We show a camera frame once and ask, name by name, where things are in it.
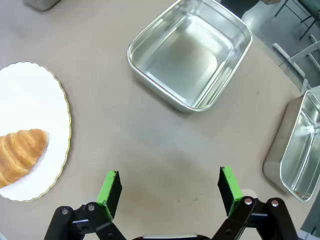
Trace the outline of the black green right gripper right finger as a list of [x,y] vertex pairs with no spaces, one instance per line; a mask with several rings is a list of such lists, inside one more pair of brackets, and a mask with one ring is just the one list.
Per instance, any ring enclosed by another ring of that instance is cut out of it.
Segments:
[[243,195],[231,167],[221,167],[217,186],[227,218],[213,240],[238,240],[246,228],[256,229],[262,240],[297,240],[297,231],[286,207],[278,197],[260,201]]

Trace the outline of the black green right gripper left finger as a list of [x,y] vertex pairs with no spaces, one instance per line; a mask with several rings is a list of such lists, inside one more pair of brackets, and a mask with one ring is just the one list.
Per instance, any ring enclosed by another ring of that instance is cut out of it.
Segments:
[[124,240],[113,223],[122,189],[119,172],[109,171],[96,201],[78,209],[59,206],[55,210],[44,238],[82,240],[88,234],[96,234],[100,240]]

